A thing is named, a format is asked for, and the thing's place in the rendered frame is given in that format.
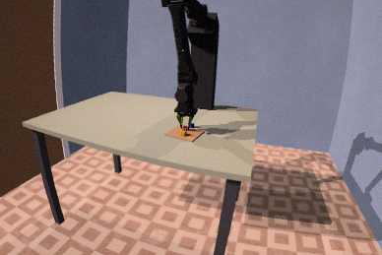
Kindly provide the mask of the orange mat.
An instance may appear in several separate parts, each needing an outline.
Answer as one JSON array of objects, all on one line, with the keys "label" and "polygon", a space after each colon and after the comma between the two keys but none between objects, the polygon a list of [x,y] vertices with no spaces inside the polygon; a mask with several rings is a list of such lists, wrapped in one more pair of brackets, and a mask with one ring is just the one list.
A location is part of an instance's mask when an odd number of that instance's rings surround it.
[{"label": "orange mat", "polygon": [[186,131],[186,136],[181,136],[181,131],[183,130],[180,128],[180,126],[177,126],[176,128],[172,129],[171,131],[165,133],[165,136],[193,142],[196,138],[198,138],[201,134],[203,134],[205,131],[197,130],[197,129],[192,129],[192,128],[187,128]]}]

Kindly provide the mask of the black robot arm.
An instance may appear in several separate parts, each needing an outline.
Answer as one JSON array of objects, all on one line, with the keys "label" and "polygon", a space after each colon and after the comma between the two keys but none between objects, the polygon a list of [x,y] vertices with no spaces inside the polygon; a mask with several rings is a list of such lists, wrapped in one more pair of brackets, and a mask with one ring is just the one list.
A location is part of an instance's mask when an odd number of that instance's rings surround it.
[{"label": "black robot arm", "polygon": [[205,30],[210,28],[213,17],[207,18],[206,5],[200,4],[197,0],[161,0],[161,4],[163,7],[168,7],[172,19],[178,58],[177,82],[179,86],[175,93],[175,99],[178,101],[178,115],[185,117],[188,111],[193,111],[194,99],[187,99],[193,98],[194,88],[191,86],[197,85],[198,81],[198,73],[194,73],[195,67],[190,55],[185,12],[187,13],[187,18],[192,19],[190,22],[191,27]]}]

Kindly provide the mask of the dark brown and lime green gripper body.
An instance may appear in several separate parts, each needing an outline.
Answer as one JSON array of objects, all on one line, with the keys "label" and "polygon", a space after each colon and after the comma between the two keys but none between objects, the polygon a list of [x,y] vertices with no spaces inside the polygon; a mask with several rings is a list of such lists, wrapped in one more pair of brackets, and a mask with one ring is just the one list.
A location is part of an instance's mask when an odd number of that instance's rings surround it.
[{"label": "dark brown and lime green gripper body", "polygon": [[[194,117],[194,115],[197,113],[197,111],[198,111],[198,108],[193,107],[193,111],[188,111],[187,116]],[[174,112],[177,112],[177,106],[175,107]],[[177,114],[178,114],[178,112],[177,112]]]}]

